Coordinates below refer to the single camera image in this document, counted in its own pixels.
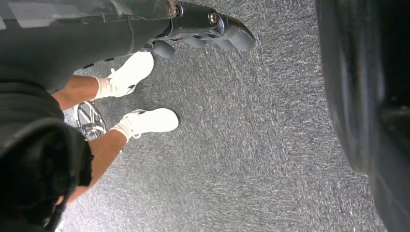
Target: person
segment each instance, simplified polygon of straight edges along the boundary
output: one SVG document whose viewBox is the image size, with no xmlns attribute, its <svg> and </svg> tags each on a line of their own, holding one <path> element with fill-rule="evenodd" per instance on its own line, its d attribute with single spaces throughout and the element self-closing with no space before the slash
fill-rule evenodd
<svg viewBox="0 0 410 232">
<path fill-rule="evenodd" d="M 107 78 L 73 75 L 67 85 L 53 97 L 62 110 L 101 98 L 123 97 L 134 92 L 136 85 L 149 76 L 154 59 L 149 52 L 137 52 Z M 89 141 L 94 156 L 91 163 L 91 182 L 77 187 L 69 203 L 90 189 L 105 173 L 120 151 L 132 138 L 148 132 L 167 132 L 179 125 L 176 114 L 165 108 L 153 111 L 137 109 L 126 114 L 112 129 L 100 138 Z"/>
</svg>

